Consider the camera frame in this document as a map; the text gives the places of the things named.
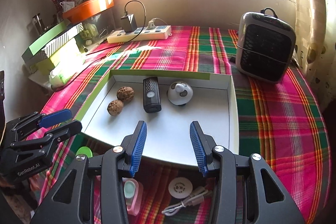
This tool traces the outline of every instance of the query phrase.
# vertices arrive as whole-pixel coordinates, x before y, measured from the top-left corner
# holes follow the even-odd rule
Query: plaid tablecloth
[[[233,75],[239,114],[241,155],[260,153],[288,189],[307,223],[324,207],[329,192],[330,148],[316,100],[299,70],[290,68],[280,84],[271,85],[239,73],[229,63],[236,53],[236,31],[216,28],[173,27],[164,41],[131,42],[106,49],[88,58],[107,59],[90,65],[64,90],[56,92],[43,108],[51,113],[70,108],[76,115],[93,88],[110,69],[185,70]],[[100,45],[99,49],[109,47]],[[40,137],[40,130],[32,138]],[[45,174],[41,199],[65,170],[81,145],[77,136],[59,145],[54,165]],[[142,208],[131,223],[206,223],[210,199],[185,208],[173,218],[160,211],[173,201],[167,185],[182,170],[162,165],[140,165],[146,170]],[[95,196],[95,222],[100,223],[99,185]]]

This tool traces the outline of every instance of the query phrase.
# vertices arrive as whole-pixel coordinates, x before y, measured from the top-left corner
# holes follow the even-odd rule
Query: pink container
[[[127,213],[129,215],[136,216],[140,211],[142,193],[143,193],[143,185],[141,182],[137,182],[135,179],[126,179],[123,181],[123,185],[125,182],[131,180],[135,184],[135,194],[133,197],[132,205],[127,205]]]

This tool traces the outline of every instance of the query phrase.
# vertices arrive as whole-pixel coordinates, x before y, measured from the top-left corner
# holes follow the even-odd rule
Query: power strip
[[[125,33],[124,30],[115,31],[107,38],[107,42],[110,44],[127,42],[134,38],[141,31],[141,29],[142,28],[137,28],[134,32],[129,33]],[[171,26],[157,26],[153,30],[147,30],[145,27],[135,40],[166,40],[170,34]]]

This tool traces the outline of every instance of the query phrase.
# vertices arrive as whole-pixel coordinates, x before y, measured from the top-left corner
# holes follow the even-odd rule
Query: orange shelf
[[[78,24],[113,6],[113,0],[88,0],[63,13],[63,19],[70,20],[72,24]]]

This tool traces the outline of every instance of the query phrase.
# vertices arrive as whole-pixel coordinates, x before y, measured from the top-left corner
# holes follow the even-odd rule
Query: space heater
[[[273,9],[248,12],[240,20],[236,66],[246,75],[276,84],[291,62],[295,40],[293,28],[278,19]]]

